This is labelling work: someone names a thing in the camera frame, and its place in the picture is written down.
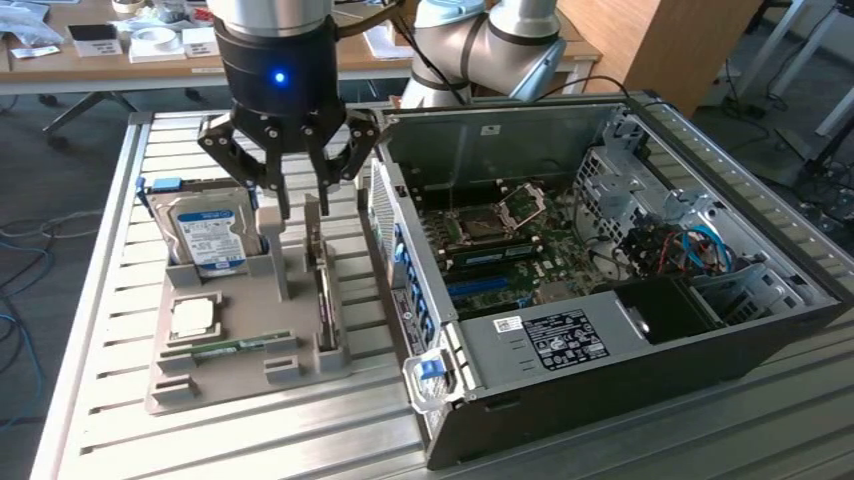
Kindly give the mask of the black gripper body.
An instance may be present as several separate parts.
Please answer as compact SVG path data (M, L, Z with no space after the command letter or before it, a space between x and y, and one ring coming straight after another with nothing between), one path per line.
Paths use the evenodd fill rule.
M231 123L263 148L304 151L303 129L327 141L344 121L331 20L287 37L248 35L215 22L233 98Z

